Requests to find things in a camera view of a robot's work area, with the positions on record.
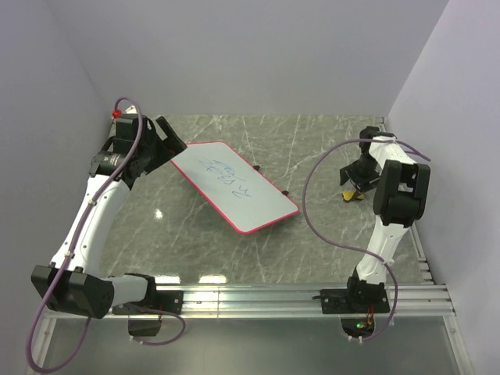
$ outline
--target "cable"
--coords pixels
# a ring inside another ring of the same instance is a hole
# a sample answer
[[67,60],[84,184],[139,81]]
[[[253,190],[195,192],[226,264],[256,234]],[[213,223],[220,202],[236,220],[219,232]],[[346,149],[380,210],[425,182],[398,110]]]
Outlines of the cable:
[[166,341],[151,342],[151,341],[140,340],[140,339],[138,339],[136,337],[131,337],[132,340],[138,342],[141,345],[148,345],[148,346],[162,346],[162,345],[167,345],[167,344],[170,344],[171,342],[174,342],[175,340],[179,339],[180,336],[182,336],[182,334],[186,330],[186,321],[182,318],[182,316],[177,315],[177,314],[175,314],[173,312],[148,309],[146,307],[137,306],[137,305],[134,305],[132,303],[126,303],[125,306],[131,307],[132,309],[136,309],[136,310],[139,310],[139,311],[144,311],[145,313],[152,313],[152,314],[158,314],[158,315],[173,316],[174,318],[178,319],[182,323],[182,328],[180,329],[179,333],[176,334],[171,339],[166,340]]
[[375,332],[374,334],[372,334],[371,336],[367,337],[367,338],[364,338],[363,340],[364,341],[368,341],[368,340],[373,340],[374,338],[376,338],[379,334],[381,334],[382,332],[384,332],[388,327],[389,325],[391,324],[391,321],[392,321],[392,318],[394,317],[394,314],[396,312],[396,305],[398,304],[398,281],[396,280],[396,276],[394,275],[394,272],[392,271],[392,268],[386,263],[385,259],[382,258],[380,255],[378,254],[375,254],[374,252],[371,252],[369,250],[366,250],[364,248],[358,248],[356,246],[351,246],[351,245],[346,245],[346,244],[342,244],[340,242],[336,242],[336,241],[333,241],[329,238],[326,238],[325,236],[323,236],[313,225],[313,223],[311,222],[311,219],[309,218],[309,214],[307,213],[307,206],[305,204],[305,197],[307,195],[307,188],[309,187],[309,182],[311,181],[311,177],[313,176],[314,174],[314,171],[316,170],[316,168],[318,167],[319,164],[321,164],[321,162],[323,160],[325,160],[325,158],[330,154],[332,153],[333,151],[335,151],[336,149],[344,146],[344,145],[349,145],[351,143],[359,143],[359,142],[365,142],[365,143],[398,143],[400,145],[403,145],[407,148],[409,148],[410,150],[412,150],[412,153],[414,155],[418,155],[419,157],[421,157],[422,159],[424,160],[427,160],[428,162],[430,161],[430,159],[425,156],[424,154],[422,154],[421,152],[419,152],[416,148],[414,148],[413,146],[407,144],[406,142],[403,142],[403,141],[400,141],[400,140],[397,140],[397,139],[389,139],[389,140],[381,140],[381,139],[365,139],[365,138],[361,138],[361,139],[351,139],[349,141],[343,141],[343,142],[340,142],[340,143],[337,143],[336,145],[334,145],[332,148],[330,148],[329,150],[327,150],[324,154],[322,154],[320,156],[320,158],[318,159],[318,161],[314,164],[314,166],[312,167],[311,171],[309,172],[309,175],[307,176],[307,178],[305,179],[305,183],[304,183],[304,190],[302,191],[302,210],[304,212],[304,218],[305,218],[305,221],[307,222],[307,225],[309,225],[309,228],[311,228],[312,232],[314,232],[314,234],[316,236],[318,236],[321,240],[325,241],[326,243],[330,244],[330,245],[333,245],[333,246],[337,246],[338,248],[345,248],[347,250],[352,250],[354,252],[361,252],[362,254],[368,254],[368,255],[371,255],[372,257],[378,259],[380,262],[382,262],[382,264],[384,264],[385,268],[387,269],[387,271],[389,272],[389,275],[391,275],[391,278],[392,280],[394,281],[394,302],[392,304],[392,309],[391,311],[389,312],[389,317],[387,318],[387,322],[385,323],[385,325],[380,328],[377,332]]
[[84,212],[82,213],[82,216],[81,216],[80,220],[78,220],[77,227],[75,228],[75,231],[73,233],[73,237],[71,238],[70,246],[68,248],[68,253],[66,254],[65,259],[62,262],[61,267],[59,268],[59,270],[55,274],[54,280],[52,280],[52,282],[48,286],[48,289],[45,292],[44,297],[41,299],[40,305],[38,306],[38,309],[37,309],[37,312],[35,314],[34,321],[31,324],[30,332],[28,334],[28,338],[26,340],[26,345],[25,345],[25,348],[24,348],[24,351],[25,351],[25,354],[26,354],[26,358],[27,358],[27,361],[28,361],[28,365],[31,367],[31,369],[33,371],[37,371],[38,373],[54,373],[55,371],[58,371],[58,370],[62,369],[64,366],[66,366],[68,363],[70,363],[71,360],[73,359],[73,357],[80,350],[80,347],[81,347],[81,345],[84,342],[85,335],[87,334],[88,325],[90,324],[90,321],[91,321],[90,317],[85,322],[84,329],[82,331],[82,335],[80,337],[80,340],[78,341],[78,344],[77,344],[77,347],[75,348],[75,351],[63,363],[61,363],[60,365],[58,365],[56,367],[52,367],[50,369],[45,369],[43,367],[40,367],[34,361],[33,351],[32,351],[31,347],[33,345],[34,333],[35,333],[35,331],[37,329],[38,321],[41,318],[41,314],[44,312],[44,308],[47,305],[48,300],[52,296],[52,292],[54,291],[55,286],[57,285],[57,283],[61,279],[61,276],[63,275],[64,271],[68,268],[68,265],[70,264],[71,257],[72,257],[72,255],[73,255],[73,253],[75,251],[78,239],[79,239],[80,234],[81,234],[81,232],[82,232],[82,230],[84,228],[85,222],[87,221],[88,216],[90,215],[92,209],[94,208],[93,202],[98,201],[98,199],[101,197],[101,194],[104,192],[104,190],[122,172],[122,170],[125,167],[125,165],[130,161],[130,159],[132,158],[132,155],[135,153],[135,150],[137,149],[138,144],[139,144],[139,140],[141,139],[141,134],[142,134],[142,113],[141,113],[141,110],[139,108],[139,105],[135,101],[133,101],[132,99],[126,98],[126,97],[118,98],[118,100],[116,100],[116,102],[115,102],[115,107],[114,107],[113,115],[115,115],[115,113],[119,113],[120,112],[118,110],[118,106],[120,105],[120,103],[123,100],[127,100],[128,102],[130,102],[133,106],[135,106],[135,109],[137,110],[137,117],[138,117],[137,134],[135,136],[134,143],[132,144],[132,147],[130,148],[130,151],[127,153],[127,155],[123,159],[123,162],[118,166],[118,168],[115,169],[115,171],[113,173],[111,173],[111,175],[104,182],[104,184],[102,184],[102,186],[95,192],[94,196],[89,201],[87,207],[85,208]]

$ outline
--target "gray wall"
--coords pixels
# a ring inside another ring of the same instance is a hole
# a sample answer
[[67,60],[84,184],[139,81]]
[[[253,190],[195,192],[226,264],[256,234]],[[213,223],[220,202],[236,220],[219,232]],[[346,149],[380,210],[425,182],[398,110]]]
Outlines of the gray wall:
[[47,2],[108,105],[386,116],[447,0]]
[[31,271],[48,264],[70,228],[106,117],[44,2],[2,2],[0,51],[0,363],[10,375],[24,373],[40,302]]
[[433,158],[420,234],[478,374],[500,369],[499,19],[498,2],[451,0],[389,115]]

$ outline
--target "red cap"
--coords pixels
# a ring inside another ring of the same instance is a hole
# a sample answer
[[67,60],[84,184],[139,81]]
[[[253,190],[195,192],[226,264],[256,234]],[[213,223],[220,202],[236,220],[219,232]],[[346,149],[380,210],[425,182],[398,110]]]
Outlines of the red cap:
[[120,109],[115,109],[114,111],[111,112],[111,116],[113,119],[122,116],[122,111]]

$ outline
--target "yellow object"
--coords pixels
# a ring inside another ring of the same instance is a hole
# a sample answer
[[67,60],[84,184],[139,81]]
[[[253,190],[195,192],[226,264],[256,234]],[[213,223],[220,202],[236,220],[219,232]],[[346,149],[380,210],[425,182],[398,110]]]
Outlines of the yellow object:
[[[352,197],[354,196],[354,193],[354,191],[345,190],[342,193],[342,196],[344,197],[344,200],[346,202],[350,202],[352,200]],[[365,196],[363,194],[360,194],[359,197],[356,197],[356,199],[358,199],[359,201],[363,200],[364,198]]]

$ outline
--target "marble table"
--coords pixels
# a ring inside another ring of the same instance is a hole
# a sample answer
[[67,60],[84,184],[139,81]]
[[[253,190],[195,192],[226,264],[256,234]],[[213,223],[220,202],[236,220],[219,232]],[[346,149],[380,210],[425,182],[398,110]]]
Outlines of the marble table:
[[[377,125],[370,116],[168,116],[186,142],[222,140],[301,205],[310,168],[330,146]],[[373,230],[373,192],[345,203],[339,169],[357,145],[332,154],[309,189],[312,221],[329,238],[366,247]],[[344,283],[362,255],[322,242],[301,213],[250,235],[234,231],[170,164],[137,180],[109,233],[102,276],[126,272],[179,277],[182,284],[227,282]],[[407,233],[395,255],[398,281],[423,281]]]

